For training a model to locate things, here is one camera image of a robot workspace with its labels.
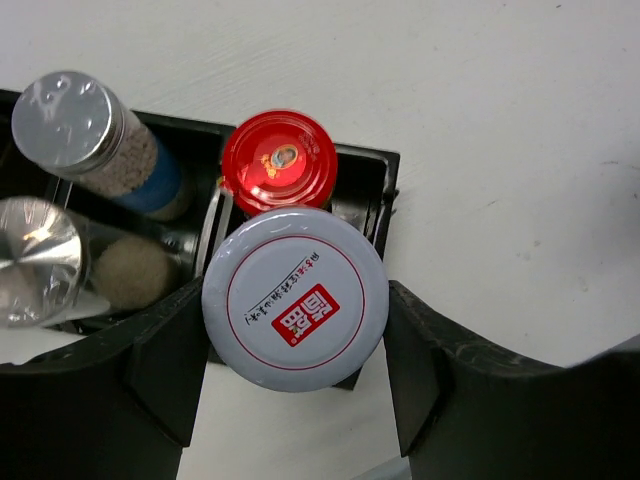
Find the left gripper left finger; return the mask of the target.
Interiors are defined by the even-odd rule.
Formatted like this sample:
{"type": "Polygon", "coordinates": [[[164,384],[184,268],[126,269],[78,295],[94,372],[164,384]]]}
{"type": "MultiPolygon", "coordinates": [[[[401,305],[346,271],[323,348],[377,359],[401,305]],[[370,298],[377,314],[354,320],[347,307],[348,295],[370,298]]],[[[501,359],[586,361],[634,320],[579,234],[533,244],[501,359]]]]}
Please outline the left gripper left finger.
{"type": "Polygon", "coordinates": [[[2,478],[175,478],[208,358],[202,284],[22,365],[2,364],[2,478]]]}

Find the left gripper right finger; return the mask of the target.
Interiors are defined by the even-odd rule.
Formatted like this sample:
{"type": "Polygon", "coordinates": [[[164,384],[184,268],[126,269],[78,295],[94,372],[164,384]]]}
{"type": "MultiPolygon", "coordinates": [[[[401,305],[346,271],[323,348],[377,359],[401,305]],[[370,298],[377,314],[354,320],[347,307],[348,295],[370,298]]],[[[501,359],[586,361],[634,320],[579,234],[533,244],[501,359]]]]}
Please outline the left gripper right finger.
{"type": "Polygon", "coordinates": [[[416,479],[635,479],[639,341],[572,367],[506,349],[389,285],[386,363],[416,479]]]}

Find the silver-lid clear shaker jar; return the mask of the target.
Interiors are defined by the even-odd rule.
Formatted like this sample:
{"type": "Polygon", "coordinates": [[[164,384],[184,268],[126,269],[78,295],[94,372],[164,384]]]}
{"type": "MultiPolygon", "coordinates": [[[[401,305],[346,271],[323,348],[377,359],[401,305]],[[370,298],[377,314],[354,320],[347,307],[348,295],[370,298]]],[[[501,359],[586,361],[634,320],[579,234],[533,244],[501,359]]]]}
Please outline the silver-lid clear shaker jar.
{"type": "Polygon", "coordinates": [[[1,202],[4,328],[142,310],[179,282],[178,257],[158,241],[36,197],[1,202]]]}

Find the small silver-lid spice jar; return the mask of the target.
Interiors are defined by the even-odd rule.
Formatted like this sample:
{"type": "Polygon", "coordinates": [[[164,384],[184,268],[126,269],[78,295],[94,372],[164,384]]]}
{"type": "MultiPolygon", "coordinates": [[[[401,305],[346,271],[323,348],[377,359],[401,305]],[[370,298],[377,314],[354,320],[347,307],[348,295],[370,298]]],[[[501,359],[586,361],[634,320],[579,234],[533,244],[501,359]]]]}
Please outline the small silver-lid spice jar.
{"type": "Polygon", "coordinates": [[[203,320],[216,354],[280,392],[338,385],[377,348],[389,282],[373,245],[324,210],[280,208],[245,222],[204,276],[203,320]]]}

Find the red-lid dark sauce jar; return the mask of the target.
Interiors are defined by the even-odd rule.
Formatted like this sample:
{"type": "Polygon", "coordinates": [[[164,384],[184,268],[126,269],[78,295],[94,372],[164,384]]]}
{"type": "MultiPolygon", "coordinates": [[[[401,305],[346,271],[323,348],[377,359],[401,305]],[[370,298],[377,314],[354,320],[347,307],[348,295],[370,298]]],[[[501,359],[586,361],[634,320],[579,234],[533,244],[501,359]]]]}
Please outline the red-lid dark sauce jar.
{"type": "Polygon", "coordinates": [[[242,123],[222,155],[219,188],[253,217],[273,208],[326,209],[338,155],[325,129],[291,110],[269,110],[242,123]]]}

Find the white blue-label shaker bottle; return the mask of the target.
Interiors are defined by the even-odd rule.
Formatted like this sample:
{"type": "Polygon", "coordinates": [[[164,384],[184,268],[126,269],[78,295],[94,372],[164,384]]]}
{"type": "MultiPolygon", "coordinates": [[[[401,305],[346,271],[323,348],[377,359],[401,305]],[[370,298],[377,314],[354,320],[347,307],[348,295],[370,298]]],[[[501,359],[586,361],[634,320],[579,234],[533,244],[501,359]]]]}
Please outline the white blue-label shaker bottle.
{"type": "Polygon", "coordinates": [[[127,210],[172,221],[196,187],[159,138],[96,78],[55,71],[19,96],[11,130],[20,152],[41,169],[127,210]]]}

